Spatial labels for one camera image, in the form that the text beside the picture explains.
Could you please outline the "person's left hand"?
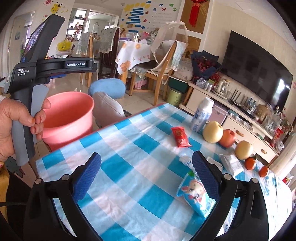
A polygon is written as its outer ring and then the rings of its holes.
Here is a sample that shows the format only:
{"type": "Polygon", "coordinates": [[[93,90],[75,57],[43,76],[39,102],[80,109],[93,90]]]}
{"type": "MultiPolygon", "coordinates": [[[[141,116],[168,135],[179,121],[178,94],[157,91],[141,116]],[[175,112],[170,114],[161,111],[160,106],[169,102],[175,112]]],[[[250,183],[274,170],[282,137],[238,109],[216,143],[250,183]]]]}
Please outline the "person's left hand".
{"type": "Polygon", "coordinates": [[[11,137],[13,121],[19,121],[22,125],[29,127],[30,132],[36,135],[38,140],[41,140],[46,119],[45,110],[50,107],[51,103],[45,99],[42,109],[35,116],[31,116],[26,106],[21,102],[11,98],[3,98],[1,101],[1,165],[15,153],[11,137]]]}

